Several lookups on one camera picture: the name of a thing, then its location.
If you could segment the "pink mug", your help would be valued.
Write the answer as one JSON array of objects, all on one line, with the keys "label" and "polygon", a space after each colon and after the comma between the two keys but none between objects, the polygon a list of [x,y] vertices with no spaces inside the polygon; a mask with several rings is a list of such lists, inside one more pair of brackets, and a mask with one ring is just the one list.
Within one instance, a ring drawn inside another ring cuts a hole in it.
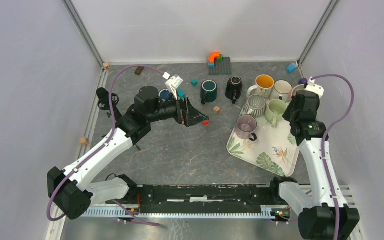
[{"label": "pink mug", "polygon": [[295,86],[288,94],[289,101],[292,100],[292,98],[297,94],[298,91],[304,91],[306,89],[306,86],[304,84],[300,84]]}]

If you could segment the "light green mug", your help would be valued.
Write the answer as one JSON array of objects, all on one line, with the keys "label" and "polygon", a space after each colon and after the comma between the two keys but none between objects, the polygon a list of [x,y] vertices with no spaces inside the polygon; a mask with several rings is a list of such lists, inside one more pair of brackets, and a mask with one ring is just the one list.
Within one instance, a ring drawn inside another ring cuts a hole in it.
[{"label": "light green mug", "polygon": [[287,109],[287,104],[280,99],[272,99],[268,102],[264,117],[269,125],[277,127],[283,119],[283,114]]}]

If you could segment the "dark green mug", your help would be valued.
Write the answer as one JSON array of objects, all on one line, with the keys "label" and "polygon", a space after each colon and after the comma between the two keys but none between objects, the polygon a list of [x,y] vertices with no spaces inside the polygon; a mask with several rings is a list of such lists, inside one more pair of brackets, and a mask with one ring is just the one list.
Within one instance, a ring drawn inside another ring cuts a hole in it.
[{"label": "dark green mug", "polygon": [[201,104],[212,103],[217,99],[218,85],[213,80],[206,80],[200,87]]}]

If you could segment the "cream white mug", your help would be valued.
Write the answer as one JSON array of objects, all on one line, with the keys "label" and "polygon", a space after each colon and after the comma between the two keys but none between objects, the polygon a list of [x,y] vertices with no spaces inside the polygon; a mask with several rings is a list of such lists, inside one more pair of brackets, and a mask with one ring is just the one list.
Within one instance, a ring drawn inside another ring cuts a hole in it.
[{"label": "cream white mug", "polygon": [[273,89],[269,95],[269,100],[281,100],[285,103],[290,102],[290,92],[293,86],[286,80],[280,79],[274,83]]}]

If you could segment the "navy blue mug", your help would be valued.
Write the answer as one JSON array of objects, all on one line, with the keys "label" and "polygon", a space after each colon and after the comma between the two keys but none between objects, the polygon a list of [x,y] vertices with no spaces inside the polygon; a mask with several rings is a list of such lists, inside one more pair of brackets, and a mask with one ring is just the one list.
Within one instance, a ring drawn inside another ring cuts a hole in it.
[{"label": "navy blue mug", "polygon": [[173,94],[168,89],[161,90],[158,95],[162,102],[166,102],[173,99]]}]

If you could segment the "white floral mug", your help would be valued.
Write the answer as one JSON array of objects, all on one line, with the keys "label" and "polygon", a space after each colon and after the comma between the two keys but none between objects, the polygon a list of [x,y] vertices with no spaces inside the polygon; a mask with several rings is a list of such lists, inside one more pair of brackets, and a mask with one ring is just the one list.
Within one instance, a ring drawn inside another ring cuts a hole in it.
[{"label": "white floral mug", "polygon": [[266,100],[270,97],[270,94],[274,88],[275,81],[269,75],[259,75],[255,79],[255,84],[248,88],[246,97],[249,98],[251,95],[259,95]]}]

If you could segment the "white ribbed mug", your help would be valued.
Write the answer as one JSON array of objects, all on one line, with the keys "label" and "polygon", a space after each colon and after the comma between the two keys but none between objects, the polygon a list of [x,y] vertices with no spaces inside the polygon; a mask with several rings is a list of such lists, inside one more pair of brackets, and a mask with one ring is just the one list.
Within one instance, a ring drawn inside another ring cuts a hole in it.
[{"label": "white ribbed mug", "polygon": [[264,115],[266,109],[266,100],[263,96],[254,94],[247,98],[243,107],[243,113],[258,118]]}]

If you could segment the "mauve purple mug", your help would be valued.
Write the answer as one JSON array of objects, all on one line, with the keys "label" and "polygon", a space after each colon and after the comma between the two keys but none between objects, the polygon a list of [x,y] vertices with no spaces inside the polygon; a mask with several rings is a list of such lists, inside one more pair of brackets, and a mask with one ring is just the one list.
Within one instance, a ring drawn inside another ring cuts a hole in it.
[{"label": "mauve purple mug", "polygon": [[256,119],[251,115],[244,114],[237,119],[234,130],[240,139],[255,142],[258,139],[256,135],[257,127]]}]

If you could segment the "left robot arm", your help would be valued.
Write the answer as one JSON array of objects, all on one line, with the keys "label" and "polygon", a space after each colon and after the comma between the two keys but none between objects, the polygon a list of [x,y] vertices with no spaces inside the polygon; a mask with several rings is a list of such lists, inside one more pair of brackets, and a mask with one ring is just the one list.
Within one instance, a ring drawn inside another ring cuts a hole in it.
[{"label": "left robot arm", "polygon": [[63,169],[47,173],[48,209],[56,205],[63,217],[75,220],[89,207],[112,200],[133,203],[137,190],[122,178],[93,183],[95,177],[116,157],[135,146],[151,131],[153,122],[174,119],[185,127],[209,120],[194,108],[187,96],[161,101],[153,86],[142,87],[128,111],[113,121],[111,131],[89,152]]}]

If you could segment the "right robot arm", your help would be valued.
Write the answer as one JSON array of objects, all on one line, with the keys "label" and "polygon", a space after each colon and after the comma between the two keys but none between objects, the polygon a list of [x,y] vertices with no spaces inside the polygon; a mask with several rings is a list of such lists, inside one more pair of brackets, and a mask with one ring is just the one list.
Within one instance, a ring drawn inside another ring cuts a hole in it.
[{"label": "right robot arm", "polygon": [[312,195],[304,193],[292,180],[281,181],[269,189],[275,204],[286,201],[297,215],[298,229],[305,240],[347,240],[360,221],[356,208],[350,207],[335,174],[329,136],[324,123],[317,120],[318,94],[298,91],[283,118],[302,154]]}]

